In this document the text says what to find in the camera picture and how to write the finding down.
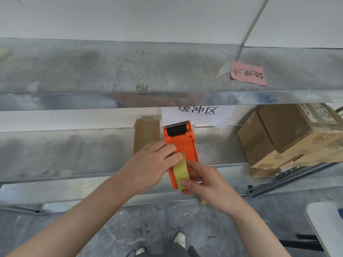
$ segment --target box label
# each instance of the box label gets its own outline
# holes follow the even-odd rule
[[[307,117],[310,119],[311,122],[317,123],[317,119],[313,116],[313,114],[310,112],[310,110],[307,108],[305,104],[299,104],[304,113],[307,115]]]
[[[328,110],[321,104],[311,104],[319,116],[324,120],[325,123],[336,124],[336,120],[332,118]]]

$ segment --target packing tape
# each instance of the packing tape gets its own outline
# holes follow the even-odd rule
[[[177,186],[179,187],[180,190],[185,190],[186,188],[180,184],[181,179],[184,179],[184,178],[189,179],[184,152],[182,153],[182,160],[178,164],[174,165],[173,169],[174,169],[174,176],[175,176]]]

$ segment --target gray pants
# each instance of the gray pants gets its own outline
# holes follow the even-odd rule
[[[162,254],[141,253],[138,257],[200,257],[193,246],[186,251],[179,243],[173,243]]]

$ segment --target marble floor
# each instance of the marble floor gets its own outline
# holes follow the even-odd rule
[[[279,239],[314,234],[304,214],[307,204],[341,200],[343,187],[245,198]],[[0,210],[0,256],[27,241],[62,214],[33,216]],[[78,257],[134,256],[144,246],[160,253],[178,231],[202,257],[247,256],[232,221],[211,206],[194,201],[123,207],[89,241]],[[292,256],[323,257],[323,252],[287,248]]]

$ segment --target white shoe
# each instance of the white shoe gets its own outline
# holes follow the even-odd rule
[[[139,248],[137,251],[136,251],[136,256],[141,254],[141,253],[145,253],[146,250],[142,247],[142,248]]]
[[[186,236],[185,236],[185,234],[182,232],[178,232],[176,237],[175,237],[174,242],[179,243],[183,248],[186,248]]]

